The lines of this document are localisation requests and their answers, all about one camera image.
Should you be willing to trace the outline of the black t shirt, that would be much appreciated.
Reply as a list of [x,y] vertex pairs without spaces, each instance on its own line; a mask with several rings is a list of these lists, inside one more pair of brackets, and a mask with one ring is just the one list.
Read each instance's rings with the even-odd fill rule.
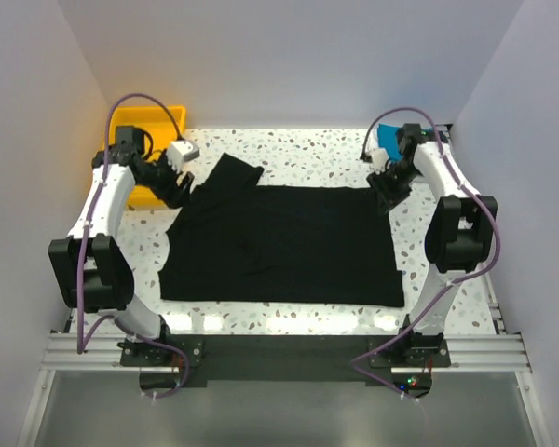
[[369,188],[263,185],[223,155],[167,232],[174,302],[404,305],[389,217]]

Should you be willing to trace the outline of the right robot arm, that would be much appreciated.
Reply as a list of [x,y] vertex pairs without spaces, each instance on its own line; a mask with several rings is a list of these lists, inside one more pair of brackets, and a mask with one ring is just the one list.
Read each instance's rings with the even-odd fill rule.
[[436,201],[424,239],[429,270],[399,333],[371,348],[367,358],[375,368],[447,366],[446,318],[457,287],[479,276],[480,265],[498,244],[498,203],[467,181],[440,133],[405,124],[395,139],[400,160],[389,161],[385,150],[373,151],[376,171],[367,181],[379,211],[388,213],[410,196],[416,177],[424,178]]

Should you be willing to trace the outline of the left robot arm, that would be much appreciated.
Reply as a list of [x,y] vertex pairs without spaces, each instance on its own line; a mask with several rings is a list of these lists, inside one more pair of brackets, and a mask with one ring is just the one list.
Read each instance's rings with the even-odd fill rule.
[[77,351],[105,321],[126,335],[120,344],[127,365],[181,368],[185,361],[174,348],[165,319],[150,310],[135,292],[132,269],[116,238],[130,193],[144,186],[170,209],[185,205],[194,180],[185,171],[199,156],[194,142],[173,140],[153,156],[153,138],[144,129],[121,126],[115,141],[91,160],[89,194],[74,226],[48,246],[64,303],[77,314]]

